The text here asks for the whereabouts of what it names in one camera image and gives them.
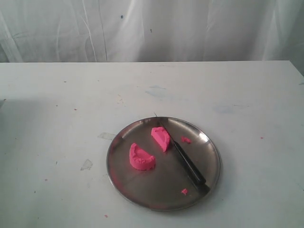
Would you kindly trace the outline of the black serrated knife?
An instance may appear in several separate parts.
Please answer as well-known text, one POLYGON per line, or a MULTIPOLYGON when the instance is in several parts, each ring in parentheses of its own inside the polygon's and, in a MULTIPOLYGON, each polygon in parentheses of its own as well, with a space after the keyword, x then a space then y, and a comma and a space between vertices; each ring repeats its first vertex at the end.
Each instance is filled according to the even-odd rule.
POLYGON ((161 122, 161 119, 157 116, 156 113, 154 113, 155 117, 158 118, 158 123, 165 129, 165 131, 168 133, 171 144, 175 147, 176 151, 178 152, 182 166, 184 170, 187 172, 188 177, 190 178, 191 182, 195 186, 195 188, 204 194, 207 194, 210 192, 210 188, 206 185, 206 179, 202 175, 202 173, 199 171, 197 166, 193 163, 193 161, 189 158, 187 153, 184 151, 184 149, 181 147, 181 145, 176 142, 172 136, 170 135, 169 131, 166 129, 164 124, 161 122))

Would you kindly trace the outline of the round steel plate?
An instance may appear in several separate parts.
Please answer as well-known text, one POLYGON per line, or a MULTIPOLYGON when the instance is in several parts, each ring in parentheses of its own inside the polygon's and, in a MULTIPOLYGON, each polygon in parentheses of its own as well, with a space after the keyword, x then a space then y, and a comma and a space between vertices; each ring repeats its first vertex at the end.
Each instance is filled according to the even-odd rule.
POLYGON ((161 127, 156 117, 131 123, 114 137, 107 153, 108 175, 114 187, 130 202, 156 211, 184 209, 213 191, 220 175, 220 155, 214 143, 197 126, 173 117, 159 118, 202 173, 210 192, 204 194, 195 188, 171 143, 163 152, 153 139, 152 128, 161 127), (182 136, 192 143, 182 142, 182 136), (155 157, 153 169, 140 171, 131 166, 129 150, 133 143, 155 157), (189 191, 186 196, 181 193, 184 188, 189 191))

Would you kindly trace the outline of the pink crumb upper right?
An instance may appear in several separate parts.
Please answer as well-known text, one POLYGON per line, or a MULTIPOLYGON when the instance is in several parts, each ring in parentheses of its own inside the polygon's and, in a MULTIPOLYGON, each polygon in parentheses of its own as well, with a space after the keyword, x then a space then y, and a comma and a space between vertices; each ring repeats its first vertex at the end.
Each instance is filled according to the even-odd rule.
POLYGON ((181 137, 181 141, 182 141, 183 143, 192 143, 192 140, 191 140, 191 139, 189 139, 189 138, 187 138, 187 137, 184 137, 184 136, 181 137))

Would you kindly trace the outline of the white backdrop curtain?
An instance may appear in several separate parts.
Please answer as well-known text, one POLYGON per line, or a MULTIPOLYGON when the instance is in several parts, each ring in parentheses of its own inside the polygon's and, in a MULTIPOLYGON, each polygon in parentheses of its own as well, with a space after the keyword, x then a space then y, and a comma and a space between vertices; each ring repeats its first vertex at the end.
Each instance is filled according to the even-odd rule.
POLYGON ((301 0, 3 0, 8 62, 304 57, 301 0))

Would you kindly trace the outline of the pink putty half piece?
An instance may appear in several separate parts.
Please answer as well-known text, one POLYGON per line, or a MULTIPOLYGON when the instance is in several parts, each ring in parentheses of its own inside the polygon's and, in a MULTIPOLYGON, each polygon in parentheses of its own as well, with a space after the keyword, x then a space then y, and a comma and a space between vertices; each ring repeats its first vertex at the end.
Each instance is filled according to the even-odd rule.
POLYGON ((170 136, 168 132, 165 130, 165 128, 164 127, 152 128, 151 136, 158 143, 162 151, 166 152, 169 147, 170 136))

